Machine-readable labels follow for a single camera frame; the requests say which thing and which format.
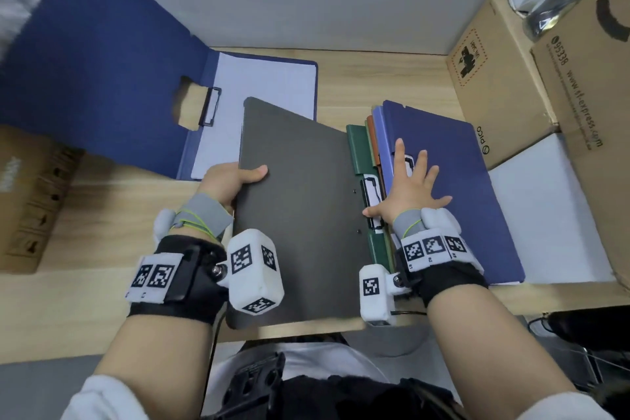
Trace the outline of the closed dark blue folder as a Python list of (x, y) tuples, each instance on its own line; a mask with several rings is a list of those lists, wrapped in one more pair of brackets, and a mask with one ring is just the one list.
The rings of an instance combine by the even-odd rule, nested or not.
[(524, 268), (516, 252), (471, 124), (386, 100), (382, 114), (390, 142), (401, 138), (406, 154), (428, 152), (439, 174), (433, 194), (452, 196), (447, 209), (459, 222), (489, 284), (522, 283)]

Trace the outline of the person's left hand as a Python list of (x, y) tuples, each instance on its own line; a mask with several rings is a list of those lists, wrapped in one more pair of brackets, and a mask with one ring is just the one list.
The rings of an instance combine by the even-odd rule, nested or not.
[(239, 169), (237, 161), (211, 166), (202, 178), (197, 193), (207, 194), (233, 214), (234, 200), (242, 186), (246, 185), (239, 183)]

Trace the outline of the orange folder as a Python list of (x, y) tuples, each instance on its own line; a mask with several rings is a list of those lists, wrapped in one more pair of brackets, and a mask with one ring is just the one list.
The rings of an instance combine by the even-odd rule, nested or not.
[(380, 154), (379, 154), (379, 147), (377, 144), (377, 137), (376, 137), (376, 133), (375, 133), (375, 125), (374, 125), (374, 118), (372, 115), (369, 115), (366, 118), (366, 130), (367, 130), (367, 134), (368, 134), (368, 140), (369, 140), (369, 145), (370, 145), (370, 150), (371, 150), (371, 157), (372, 157), (372, 162), (373, 162), (373, 166), (374, 167), (380, 167), (381, 166), (381, 159), (380, 159)]

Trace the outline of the black and white folder clip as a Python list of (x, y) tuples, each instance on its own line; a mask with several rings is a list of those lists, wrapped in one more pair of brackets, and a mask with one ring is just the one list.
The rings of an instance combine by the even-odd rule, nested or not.
[[(366, 207), (372, 207), (382, 202), (382, 190), (377, 176), (364, 174), (360, 181)], [(382, 234), (384, 222), (381, 217), (368, 217), (368, 226), (376, 234)]]

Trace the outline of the large brown cardboard box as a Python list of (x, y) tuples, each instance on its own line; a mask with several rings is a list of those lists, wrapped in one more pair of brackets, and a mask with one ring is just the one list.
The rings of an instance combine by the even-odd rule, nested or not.
[(531, 52), (612, 271), (630, 290), (630, 0), (580, 0)]

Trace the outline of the flat white box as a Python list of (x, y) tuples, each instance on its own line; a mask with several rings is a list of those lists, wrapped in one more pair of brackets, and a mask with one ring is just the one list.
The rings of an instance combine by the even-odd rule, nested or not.
[(490, 178), (526, 283), (616, 281), (561, 134), (491, 169)]

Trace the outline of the grey wristband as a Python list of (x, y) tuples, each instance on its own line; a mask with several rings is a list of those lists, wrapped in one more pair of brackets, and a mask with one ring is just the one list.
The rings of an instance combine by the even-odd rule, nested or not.
[(399, 214), (392, 223), (392, 229), (399, 240), (425, 231), (422, 209), (407, 209)]
[(170, 227), (193, 228), (221, 241), (232, 222), (232, 214), (219, 201), (207, 194), (197, 193), (176, 211)]

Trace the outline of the open dark blue folder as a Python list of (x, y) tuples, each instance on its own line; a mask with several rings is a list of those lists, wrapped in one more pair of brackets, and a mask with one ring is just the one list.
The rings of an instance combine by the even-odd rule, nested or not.
[(220, 53), (278, 58), (212, 50), (155, 0), (42, 0), (0, 64), (0, 123), (192, 180)]

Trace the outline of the black chest mount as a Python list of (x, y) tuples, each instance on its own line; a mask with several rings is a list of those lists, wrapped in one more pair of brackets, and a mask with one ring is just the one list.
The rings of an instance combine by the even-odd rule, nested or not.
[(285, 361), (275, 352), (237, 370), (212, 420), (279, 420)]

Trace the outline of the dark grey folder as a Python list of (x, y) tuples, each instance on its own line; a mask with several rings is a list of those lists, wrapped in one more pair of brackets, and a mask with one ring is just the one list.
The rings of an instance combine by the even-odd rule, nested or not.
[(275, 245), (285, 295), (269, 313), (230, 307), (234, 330), (360, 316), (359, 272), (372, 263), (348, 135), (258, 98), (244, 101), (240, 168), (268, 167), (237, 196), (233, 234)]

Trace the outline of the person's right forearm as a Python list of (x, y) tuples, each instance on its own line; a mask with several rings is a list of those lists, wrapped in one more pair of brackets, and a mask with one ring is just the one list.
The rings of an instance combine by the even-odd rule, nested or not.
[(470, 418), (516, 420), (540, 400), (577, 391), (487, 288), (449, 288), (429, 303), (427, 313)]

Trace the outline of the brown cardboard box with arrows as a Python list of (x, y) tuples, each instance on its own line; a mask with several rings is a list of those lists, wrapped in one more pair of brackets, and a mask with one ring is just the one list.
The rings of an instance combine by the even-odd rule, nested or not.
[(0, 124), (0, 274), (36, 272), (84, 152)]

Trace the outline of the person's white shirt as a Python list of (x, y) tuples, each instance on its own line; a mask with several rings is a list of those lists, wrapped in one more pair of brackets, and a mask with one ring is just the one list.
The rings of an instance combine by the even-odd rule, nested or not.
[(364, 354), (352, 347), (334, 342), (257, 343), (243, 344), (241, 349), (213, 364), (202, 413), (215, 414), (222, 406), (222, 400), (235, 372), (258, 360), (270, 357), (274, 352), (285, 354), (285, 368), (282, 379), (288, 381), (298, 376), (317, 380), (327, 380), (331, 376), (356, 376), (388, 384), (388, 378)]

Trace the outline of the person's right hand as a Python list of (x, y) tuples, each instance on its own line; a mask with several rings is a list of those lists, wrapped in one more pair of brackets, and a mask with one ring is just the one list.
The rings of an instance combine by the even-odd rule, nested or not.
[(393, 182), (389, 195), (381, 203), (390, 203), (391, 217), (382, 218), (392, 226), (394, 219), (407, 209), (429, 208), (429, 201), (433, 198), (432, 189), (438, 177), (439, 167), (429, 168), (429, 183), (416, 184), (413, 174), (408, 176), (405, 162), (405, 144), (402, 138), (395, 143), (393, 159)]

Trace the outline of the small brown cardboard box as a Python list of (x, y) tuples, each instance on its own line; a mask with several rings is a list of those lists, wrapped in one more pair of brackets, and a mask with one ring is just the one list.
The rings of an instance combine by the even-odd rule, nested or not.
[(532, 46), (508, 0), (485, 0), (447, 57), (489, 170), (559, 131)]

